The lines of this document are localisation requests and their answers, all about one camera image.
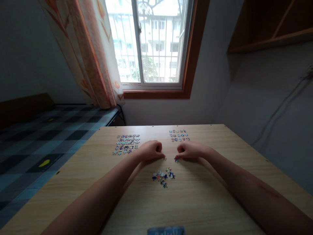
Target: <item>fist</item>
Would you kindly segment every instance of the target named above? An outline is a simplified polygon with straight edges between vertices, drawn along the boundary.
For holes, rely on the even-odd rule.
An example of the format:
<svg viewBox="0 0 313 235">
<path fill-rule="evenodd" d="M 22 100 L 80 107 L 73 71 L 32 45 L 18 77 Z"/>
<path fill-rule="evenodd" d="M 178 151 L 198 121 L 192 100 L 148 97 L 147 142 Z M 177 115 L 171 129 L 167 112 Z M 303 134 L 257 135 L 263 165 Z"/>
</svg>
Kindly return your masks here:
<svg viewBox="0 0 313 235">
<path fill-rule="evenodd" d="M 211 150 L 212 148 L 209 146 L 193 141 L 185 141 L 178 145 L 178 154 L 175 156 L 175 159 L 198 157 L 205 158 L 205 156 L 208 155 Z"/>
<path fill-rule="evenodd" d="M 141 145 L 135 153 L 140 156 L 141 161 L 165 158 L 162 151 L 162 143 L 156 140 L 150 140 Z"/>
</svg>

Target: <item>tree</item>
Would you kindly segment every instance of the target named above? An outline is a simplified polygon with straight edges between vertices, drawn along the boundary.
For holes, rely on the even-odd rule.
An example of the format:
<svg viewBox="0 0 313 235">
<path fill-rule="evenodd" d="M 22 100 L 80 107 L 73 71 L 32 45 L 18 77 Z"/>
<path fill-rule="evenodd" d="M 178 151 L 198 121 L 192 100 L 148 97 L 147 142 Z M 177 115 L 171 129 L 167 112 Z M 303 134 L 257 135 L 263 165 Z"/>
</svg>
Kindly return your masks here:
<svg viewBox="0 0 313 235">
<path fill-rule="evenodd" d="M 143 74 L 145 77 L 146 82 L 153 82 L 153 79 L 155 77 L 158 77 L 157 75 L 157 66 L 153 63 L 153 59 L 151 57 L 142 57 L 142 63 L 143 63 Z M 139 66 L 137 66 L 136 70 L 133 71 L 131 74 L 133 79 L 138 79 L 138 82 L 140 82 L 140 73 L 139 73 Z"/>
</svg>

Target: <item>orange floral curtain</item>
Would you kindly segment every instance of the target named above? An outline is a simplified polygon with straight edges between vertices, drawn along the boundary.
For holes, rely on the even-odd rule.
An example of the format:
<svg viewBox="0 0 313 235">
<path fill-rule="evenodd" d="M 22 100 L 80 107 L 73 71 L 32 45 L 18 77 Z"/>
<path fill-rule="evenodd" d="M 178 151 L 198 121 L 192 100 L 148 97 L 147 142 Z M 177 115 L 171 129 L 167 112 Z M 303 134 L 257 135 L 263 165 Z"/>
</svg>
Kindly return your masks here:
<svg viewBox="0 0 313 235">
<path fill-rule="evenodd" d="M 123 103 L 109 16 L 104 0 L 39 0 L 87 104 Z"/>
</svg>

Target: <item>window sill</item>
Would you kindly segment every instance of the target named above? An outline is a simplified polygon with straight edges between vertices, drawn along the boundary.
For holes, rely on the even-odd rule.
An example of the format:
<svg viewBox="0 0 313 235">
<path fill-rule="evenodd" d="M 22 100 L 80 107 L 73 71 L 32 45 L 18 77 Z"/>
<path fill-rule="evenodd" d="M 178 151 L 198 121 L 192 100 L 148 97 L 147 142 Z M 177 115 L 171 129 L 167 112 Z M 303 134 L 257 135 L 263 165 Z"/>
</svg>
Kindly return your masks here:
<svg viewBox="0 0 313 235">
<path fill-rule="evenodd" d="M 125 99 L 189 99 L 184 90 L 123 90 Z"/>
</svg>

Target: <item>wooden headboard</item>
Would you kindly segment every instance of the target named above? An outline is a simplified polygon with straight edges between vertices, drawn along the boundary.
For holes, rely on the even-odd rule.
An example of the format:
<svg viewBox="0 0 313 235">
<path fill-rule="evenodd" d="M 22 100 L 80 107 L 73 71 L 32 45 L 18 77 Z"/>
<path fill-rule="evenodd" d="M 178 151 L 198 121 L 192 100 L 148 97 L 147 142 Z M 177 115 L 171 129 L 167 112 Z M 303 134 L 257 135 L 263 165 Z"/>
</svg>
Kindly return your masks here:
<svg viewBox="0 0 313 235">
<path fill-rule="evenodd" d="M 48 93 L 0 102 L 0 129 L 17 122 L 30 120 L 54 105 Z"/>
</svg>

